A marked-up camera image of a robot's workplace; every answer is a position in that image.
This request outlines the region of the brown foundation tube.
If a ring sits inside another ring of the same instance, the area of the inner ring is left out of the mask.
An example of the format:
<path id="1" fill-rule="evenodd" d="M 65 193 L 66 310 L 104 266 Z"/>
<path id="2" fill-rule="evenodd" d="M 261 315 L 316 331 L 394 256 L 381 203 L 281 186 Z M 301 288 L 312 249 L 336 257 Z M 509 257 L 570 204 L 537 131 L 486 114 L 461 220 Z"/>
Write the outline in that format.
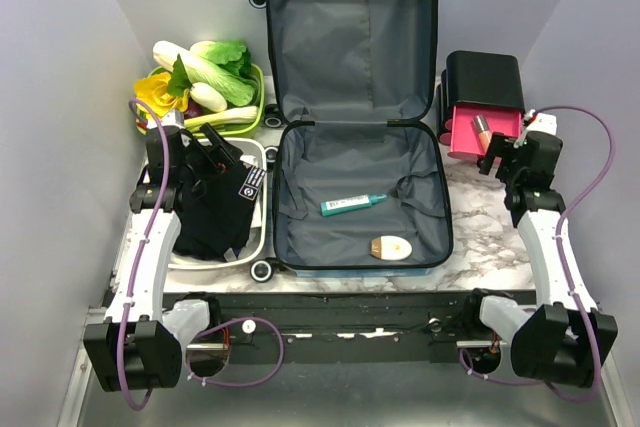
<path id="1" fill-rule="evenodd" d="M 488 120 L 484 115 L 476 115 L 472 119 L 472 124 L 476 132 L 478 142 L 482 148 L 482 153 L 485 154 L 488 151 L 492 140 L 492 131 Z"/>

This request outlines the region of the black garment with label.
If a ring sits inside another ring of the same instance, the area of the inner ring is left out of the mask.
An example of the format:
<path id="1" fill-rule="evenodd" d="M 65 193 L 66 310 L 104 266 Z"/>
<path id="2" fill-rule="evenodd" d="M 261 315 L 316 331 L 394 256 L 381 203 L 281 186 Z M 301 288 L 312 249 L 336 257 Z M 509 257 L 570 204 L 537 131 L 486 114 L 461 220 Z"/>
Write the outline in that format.
<path id="1" fill-rule="evenodd" d="M 192 142 L 181 170 L 181 228 L 173 252 L 200 260 L 237 254 L 248 242 L 266 171 Z"/>

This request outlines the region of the black bag with pink trim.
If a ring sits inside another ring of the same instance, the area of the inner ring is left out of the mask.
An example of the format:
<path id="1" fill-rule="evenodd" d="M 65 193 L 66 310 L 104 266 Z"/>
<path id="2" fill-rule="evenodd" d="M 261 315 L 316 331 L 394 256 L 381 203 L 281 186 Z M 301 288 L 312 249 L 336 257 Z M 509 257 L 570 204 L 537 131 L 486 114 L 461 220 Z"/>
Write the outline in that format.
<path id="1" fill-rule="evenodd" d="M 435 101 L 437 135 L 447 155 L 475 161 L 485 153 L 475 117 L 484 117 L 492 133 L 521 133 L 524 95 L 519 62 L 508 54 L 454 51 L 446 58 Z"/>

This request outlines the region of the blue fish print suitcase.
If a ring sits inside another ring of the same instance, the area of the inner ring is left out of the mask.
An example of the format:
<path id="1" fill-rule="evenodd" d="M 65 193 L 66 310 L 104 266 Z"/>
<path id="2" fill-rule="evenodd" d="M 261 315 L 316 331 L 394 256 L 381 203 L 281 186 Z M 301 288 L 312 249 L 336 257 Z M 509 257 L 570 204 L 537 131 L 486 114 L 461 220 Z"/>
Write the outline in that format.
<path id="1" fill-rule="evenodd" d="M 300 276 L 404 275 L 445 263 L 454 239 L 438 139 L 438 0 L 266 0 L 268 53 L 284 121 L 273 169 L 274 263 Z M 373 194 L 323 217 L 322 202 Z M 379 236 L 412 254 L 383 261 Z"/>

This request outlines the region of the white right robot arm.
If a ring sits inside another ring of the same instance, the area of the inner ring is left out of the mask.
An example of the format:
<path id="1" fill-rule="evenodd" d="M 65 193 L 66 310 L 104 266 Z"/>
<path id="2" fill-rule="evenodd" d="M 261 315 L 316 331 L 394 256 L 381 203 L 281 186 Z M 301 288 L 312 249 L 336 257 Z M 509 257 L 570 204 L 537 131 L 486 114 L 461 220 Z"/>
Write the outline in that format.
<path id="1" fill-rule="evenodd" d="M 493 292 L 464 309 L 460 326 L 480 339 L 494 331 L 510 348 L 514 373 L 547 385 L 591 388 L 618 334 L 615 319 L 599 311 L 581 280 L 571 249 L 562 195 L 552 189 L 563 143 L 549 133 L 520 138 L 495 133 L 479 160 L 505 186 L 505 206 L 522 239 L 536 292 L 529 312 Z"/>

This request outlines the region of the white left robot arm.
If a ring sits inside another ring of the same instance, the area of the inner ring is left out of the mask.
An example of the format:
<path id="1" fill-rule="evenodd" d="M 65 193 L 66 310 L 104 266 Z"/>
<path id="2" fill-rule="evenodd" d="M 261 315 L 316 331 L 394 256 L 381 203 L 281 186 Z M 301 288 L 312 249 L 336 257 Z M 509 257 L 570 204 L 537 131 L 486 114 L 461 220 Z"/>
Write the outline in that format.
<path id="1" fill-rule="evenodd" d="M 147 164 L 129 198 L 131 246 L 104 319 L 86 327 L 83 344 L 106 392 L 172 388 L 187 347 L 214 340 L 222 327 L 209 301 L 188 296 L 169 310 L 163 296 L 181 222 L 179 174 L 188 135 L 177 125 L 154 126 L 145 137 Z"/>

